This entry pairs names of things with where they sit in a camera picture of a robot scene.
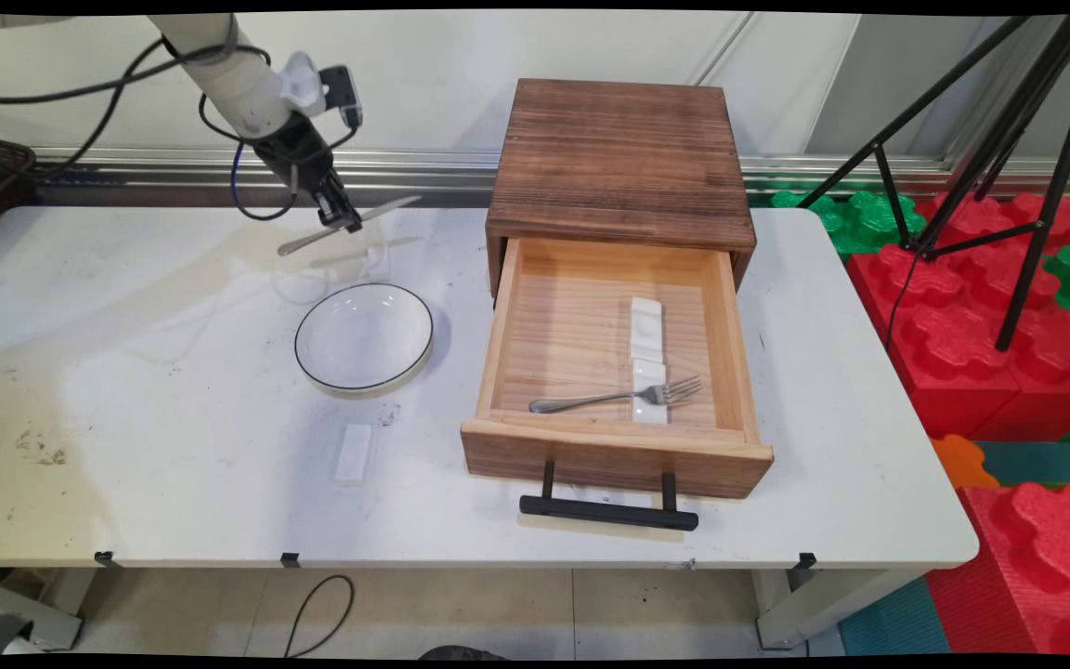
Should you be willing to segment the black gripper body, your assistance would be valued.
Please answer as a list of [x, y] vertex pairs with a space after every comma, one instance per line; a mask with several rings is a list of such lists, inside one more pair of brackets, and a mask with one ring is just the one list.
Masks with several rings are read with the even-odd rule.
[[282, 127], [260, 139], [260, 159], [279, 177], [296, 198], [338, 202], [341, 186], [333, 166], [333, 152], [341, 140], [328, 141], [314, 120], [292, 111]]

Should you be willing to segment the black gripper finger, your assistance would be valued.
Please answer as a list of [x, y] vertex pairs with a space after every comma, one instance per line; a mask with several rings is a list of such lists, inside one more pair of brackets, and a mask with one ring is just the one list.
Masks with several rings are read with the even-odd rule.
[[314, 193], [324, 228], [340, 231], [352, 224], [352, 204], [341, 186], [321, 186]]
[[358, 209], [351, 203], [343, 182], [335, 171], [330, 173], [330, 229], [340, 231], [362, 229]]

